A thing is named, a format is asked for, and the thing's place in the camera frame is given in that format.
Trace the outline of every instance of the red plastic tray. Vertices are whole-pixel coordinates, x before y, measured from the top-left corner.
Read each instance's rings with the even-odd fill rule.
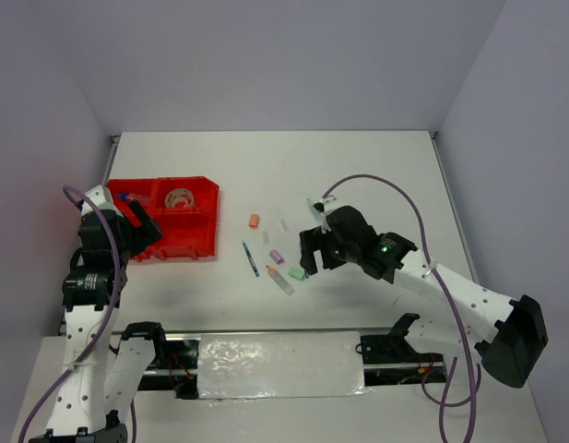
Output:
[[[148,198],[143,204],[151,218],[163,231],[163,238],[145,252],[134,257],[136,261],[154,256],[160,260],[173,257],[214,257],[217,250],[219,215],[219,185],[206,177],[167,177],[114,179],[108,181],[114,204],[134,225],[138,220],[130,211],[122,194]],[[194,195],[192,208],[166,208],[165,197],[173,189],[184,187]]]

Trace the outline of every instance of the purple object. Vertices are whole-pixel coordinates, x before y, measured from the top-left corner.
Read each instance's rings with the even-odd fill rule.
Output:
[[[269,251],[269,256],[272,257],[272,260],[274,260],[277,265],[284,263],[284,257],[281,256],[276,249]]]

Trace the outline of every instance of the gray wall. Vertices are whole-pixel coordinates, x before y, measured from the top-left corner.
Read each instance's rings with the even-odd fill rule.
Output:
[[[481,280],[542,303],[530,386],[569,442],[569,0],[508,0],[440,131]]]
[[[26,1],[0,0],[0,442],[43,334],[54,333],[77,211],[61,187],[98,183],[107,138]]]
[[[439,128],[504,0],[31,0],[104,127]]]

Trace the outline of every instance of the clear plastic object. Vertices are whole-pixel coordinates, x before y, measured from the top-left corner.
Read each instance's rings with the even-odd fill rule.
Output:
[[[346,397],[368,391],[355,331],[203,335],[201,399]]]

